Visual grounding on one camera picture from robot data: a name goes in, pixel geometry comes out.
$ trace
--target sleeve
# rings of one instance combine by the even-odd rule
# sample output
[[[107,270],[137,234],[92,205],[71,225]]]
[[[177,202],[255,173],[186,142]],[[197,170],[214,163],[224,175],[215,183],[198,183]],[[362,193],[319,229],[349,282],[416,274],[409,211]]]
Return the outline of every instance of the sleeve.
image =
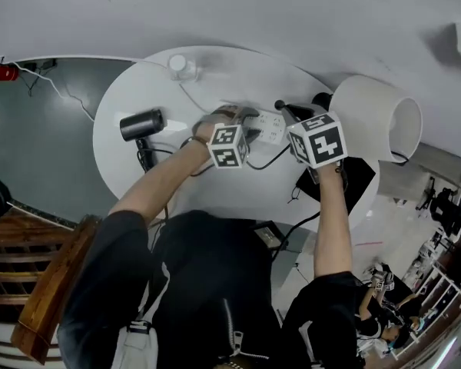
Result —
[[[110,368],[119,330],[137,315],[152,273],[144,219],[132,211],[100,225],[58,329],[68,369]]]
[[[299,332],[308,321],[309,345],[316,360],[326,368],[356,367],[356,279],[350,272],[314,279],[290,306],[280,335],[280,362],[274,367],[310,367],[307,341]],[[337,347],[342,346],[342,354]]]

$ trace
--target table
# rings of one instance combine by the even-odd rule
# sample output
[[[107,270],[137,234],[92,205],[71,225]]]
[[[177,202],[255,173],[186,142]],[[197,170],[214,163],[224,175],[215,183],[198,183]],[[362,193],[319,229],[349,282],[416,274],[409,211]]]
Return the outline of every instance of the table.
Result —
[[[184,90],[169,79],[168,58],[185,53],[195,58],[199,72],[196,82],[185,83]],[[159,65],[139,62],[123,72],[104,94],[95,117],[93,146],[99,172],[106,185],[120,198],[143,171],[136,157],[134,142],[124,142],[119,121],[126,116],[161,108],[168,126],[151,137],[152,144],[176,150],[191,135],[192,125],[203,112],[226,103],[248,105],[275,111],[274,102],[311,102],[313,96],[331,90],[305,71],[285,61],[238,48],[193,46],[170,49],[145,59]],[[253,142],[249,161],[264,165],[288,144]],[[157,153],[158,160],[167,155]],[[379,163],[366,160],[376,172],[363,197],[350,213],[350,226],[357,225],[369,211],[379,186]],[[255,171],[248,166],[237,170],[211,170],[183,183],[169,203],[171,215],[201,209],[226,218],[273,220],[296,224],[319,211],[320,205],[304,193],[290,204],[295,183],[305,170],[286,152],[269,168]],[[304,225],[316,231],[318,220]]]

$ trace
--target gray floor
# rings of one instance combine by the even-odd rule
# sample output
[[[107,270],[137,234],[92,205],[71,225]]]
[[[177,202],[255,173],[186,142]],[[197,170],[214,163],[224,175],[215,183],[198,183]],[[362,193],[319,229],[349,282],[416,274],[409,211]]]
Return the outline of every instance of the gray floor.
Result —
[[[120,61],[58,60],[48,77],[63,95],[68,90],[95,115],[109,85],[129,66]],[[34,81],[30,74],[23,77],[29,84]],[[0,82],[0,180],[12,197],[70,221],[86,214],[105,216],[116,197],[95,164],[92,126],[78,102],[59,98],[42,79],[32,97],[21,79]],[[289,228],[280,225],[284,234]],[[290,251],[275,261],[275,288],[285,281],[308,234],[297,229],[290,237]]]

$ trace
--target electrical outlet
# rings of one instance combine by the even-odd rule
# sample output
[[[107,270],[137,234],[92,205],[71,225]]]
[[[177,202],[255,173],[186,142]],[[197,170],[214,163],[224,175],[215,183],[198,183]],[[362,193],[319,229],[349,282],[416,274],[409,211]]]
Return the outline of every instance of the electrical outlet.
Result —
[[[285,135],[285,120],[280,114],[269,111],[259,111],[260,116],[256,118],[246,118],[243,125],[249,128],[259,128],[261,130],[257,141],[266,142],[272,145],[280,145]]]

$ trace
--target wall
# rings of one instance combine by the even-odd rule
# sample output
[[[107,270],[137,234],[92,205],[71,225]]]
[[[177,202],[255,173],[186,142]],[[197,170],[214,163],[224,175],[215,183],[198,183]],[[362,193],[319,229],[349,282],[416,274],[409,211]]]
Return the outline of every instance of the wall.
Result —
[[[461,0],[0,0],[0,55],[237,45],[332,86],[351,73],[397,85],[423,106],[423,140],[461,155],[454,21]]]

